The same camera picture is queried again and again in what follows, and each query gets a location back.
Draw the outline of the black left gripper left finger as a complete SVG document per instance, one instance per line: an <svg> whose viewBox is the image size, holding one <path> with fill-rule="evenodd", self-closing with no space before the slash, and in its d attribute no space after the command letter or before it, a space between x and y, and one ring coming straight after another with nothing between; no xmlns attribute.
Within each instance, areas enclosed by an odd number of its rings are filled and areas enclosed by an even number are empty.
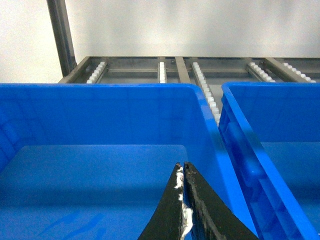
<svg viewBox="0 0 320 240"><path fill-rule="evenodd" d="M183 198L183 167L176 163L156 210L139 239L179 240L183 232Z"/></svg>

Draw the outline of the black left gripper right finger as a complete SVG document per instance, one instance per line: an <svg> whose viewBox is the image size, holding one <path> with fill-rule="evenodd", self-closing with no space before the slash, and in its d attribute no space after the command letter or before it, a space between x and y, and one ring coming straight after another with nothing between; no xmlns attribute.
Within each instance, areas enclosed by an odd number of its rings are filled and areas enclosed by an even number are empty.
<svg viewBox="0 0 320 240"><path fill-rule="evenodd" d="M192 213L193 240L257 240L191 162L185 162L184 189Z"/></svg>

